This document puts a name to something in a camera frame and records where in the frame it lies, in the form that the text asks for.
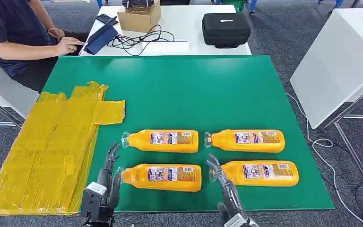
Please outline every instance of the gray carpet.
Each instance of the gray carpet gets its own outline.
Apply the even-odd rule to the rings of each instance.
[[[343,7],[351,5],[346,0]],[[192,4],[210,4],[210,1],[192,0]],[[111,5],[119,5],[120,1],[110,1]],[[75,32],[87,32],[98,12],[95,0],[91,3],[44,3],[57,27]],[[324,1],[317,4],[312,0],[259,0],[254,16],[248,16],[252,35],[249,39],[253,54],[269,54],[279,74],[285,91],[294,94],[289,78],[300,63],[311,43],[327,20],[327,13],[333,7],[334,1]],[[294,102],[292,108],[305,134],[306,121],[299,114]],[[363,113],[363,105],[357,110]],[[354,148],[363,157],[363,121],[343,120],[342,127]],[[0,165],[15,138],[18,130],[0,130]],[[326,133],[311,131],[312,138],[328,136],[333,141],[344,145],[337,131],[332,127]],[[346,204],[355,212],[363,209],[363,184],[358,190],[358,207],[354,201],[355,189],[361,182],[361,175],[351,156],[339,147],[332,149],[319,148],[323,157],[336,167],[337,185],[343,194]],[[332,171],[314,154],[320,173],[328,182],[332,182]],[[358,220],[352,217],[341,205],[333,187],[325,182],[325,186],[336,207],[333,211],[307,212],[254,212],[252,216],[263,227],[362,227]],[[116,214],[119,227],[214,227],[220,226],[216,213],[192,214]],[[77,226],[79,216],[9,216],[0,219],[0,225],[8,226]]]

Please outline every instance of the robotic arm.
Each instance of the robotic arm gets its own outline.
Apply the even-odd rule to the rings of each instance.
[[[254,219],[250,218],[243,209],[237,189],[233,182],[226,178],[218,159],[209,154],[207,165],[221,186],[224,202],[218,203],[217,207],[224,222],[224,227],[259,227]]]
[[[113,211],[119,204],[119,189],[121,184],[120,171],[112,178],[113,164],[119,158],[114,142],[109,148],[104,167],[99,171],[97,181],[91,182],[83,192],[81,216],[85,219],[82,227],[112,227]]]

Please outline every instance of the black case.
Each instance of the black case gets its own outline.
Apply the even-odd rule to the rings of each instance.
[[[247,42],[251,29],[242,13],[207,13],[202,19],[202,33],[207,45],[236,48]]]
[[[154,0],[129,0],[129,5],[127,5],[127,0],[122,0],[121,4],[127,8],[127,6],[130,8],[132,7],[150,7],[154,4]]]

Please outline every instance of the cardboard box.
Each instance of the cardboard box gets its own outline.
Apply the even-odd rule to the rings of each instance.
[[[122,30],[147,33],[154,25],[158,24],[161,18],[160,0],[148,7],[145,12],[131,12],[126,8],[118,11],[119,23]]]

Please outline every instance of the bottle label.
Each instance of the bottle label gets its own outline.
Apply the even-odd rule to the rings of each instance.
[[[244,178],[246,179],[292,179],[293,172],[289,164],[272,164],[272,165],[243,165]]]
[[[260,131],[254,133],[247,132],[235,132],[236,143],[240,144],[263,144],[263,143],[280,143],[279,135],[276,131]]]
[[[195,181],[194,167],[150,167],[149,181]]]
[[[192,132],[152,132],[151,144],[191,144]]]

